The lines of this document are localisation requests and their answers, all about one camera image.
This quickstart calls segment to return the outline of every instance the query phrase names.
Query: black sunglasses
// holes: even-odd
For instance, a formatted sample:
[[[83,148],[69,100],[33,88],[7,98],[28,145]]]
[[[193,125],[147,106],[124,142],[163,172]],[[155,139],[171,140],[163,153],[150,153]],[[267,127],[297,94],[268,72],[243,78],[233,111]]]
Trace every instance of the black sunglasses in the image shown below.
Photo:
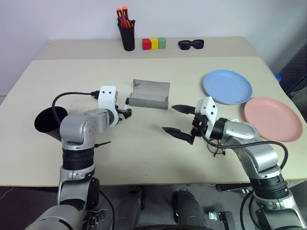
[[[202,49],[204,44],[204,40],[197,39],[194,41],[189,41],[189,40],[183,40],[179,41],[178,45],[180,46],[180,49],[182,50],[187,50],[190,49],[191,46],[193,46],[195,49]]]

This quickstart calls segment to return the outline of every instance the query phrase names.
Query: blue plate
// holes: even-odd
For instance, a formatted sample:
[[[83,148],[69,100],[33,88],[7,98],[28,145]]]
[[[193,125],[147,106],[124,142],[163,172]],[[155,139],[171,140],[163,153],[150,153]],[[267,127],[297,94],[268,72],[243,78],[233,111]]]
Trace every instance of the blue plate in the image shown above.
[[[223,104],[241,104],[247,102],[253,94],[248,80],[236,72],[224,69],[207,73],[203,87],[209,96]]]

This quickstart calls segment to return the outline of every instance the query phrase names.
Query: plate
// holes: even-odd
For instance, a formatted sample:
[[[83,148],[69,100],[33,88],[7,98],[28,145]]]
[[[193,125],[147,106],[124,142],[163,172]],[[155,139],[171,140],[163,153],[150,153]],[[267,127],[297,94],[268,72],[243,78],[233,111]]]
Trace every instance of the plate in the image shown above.
[[[203,79],[206,93],[222,104],[241,104],[247,102],[253,93],[248,80],[229,70],[215,70]]]
[[[268,140],[291,142],[299,139],[303,125],[296,113],[284,103],[270,97],[255,97],[244,107],[247,122]]]

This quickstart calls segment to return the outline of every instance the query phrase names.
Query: beige table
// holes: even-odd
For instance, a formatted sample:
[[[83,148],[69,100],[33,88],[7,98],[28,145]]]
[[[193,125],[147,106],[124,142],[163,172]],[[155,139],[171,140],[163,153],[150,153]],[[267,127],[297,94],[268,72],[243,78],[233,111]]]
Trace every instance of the beige table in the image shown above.
[[[173,184],[247,182],[242,166],[231,150],[215,158],[206,143],[194,145],[176,139],[161,127],[190,132],[192,115],[171,105],[195,106],[207,95],[204,75],[215,69],[242,74],[253,87],[253,97],[269,96],[286,103],[303,123],[302,137],[286,143],[289,159],[283,170],[287,180],[307,178],[307,125],[279,86],[270,69],[246,39],[206,38],[203,50],[181,51],[180,39],[168,39],[167,49],[126,52],[120,40],[52,41],[32,61],[0,106],[0,184],[57,186],[62,164],[61,143],[34,128],[35,117],[51,106],[62,92],[91,92],[101,85],[116,85],[117,104],[123,107],[132,91],[132,80],[170,82],[169,109],[131,107],[132,117],[102,134],[97,143],[112,143],[95,151],[96,174],[101,184]],[[90,96],[69,95],[57,105],[69,114],[97,107]],[[218,117],[243,119],[243,105],[217,103]],[[283,151],[276,149],[280,162]]]

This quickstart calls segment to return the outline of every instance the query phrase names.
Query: yellow cube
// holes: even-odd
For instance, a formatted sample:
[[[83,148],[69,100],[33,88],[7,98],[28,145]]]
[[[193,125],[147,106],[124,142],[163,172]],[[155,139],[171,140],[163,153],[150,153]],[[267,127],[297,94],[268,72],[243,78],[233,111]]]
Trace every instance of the yellow cube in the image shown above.
[[[150,38],[149,40],[150,40],[151,49],[158,49],[159,48],[158,38]]]

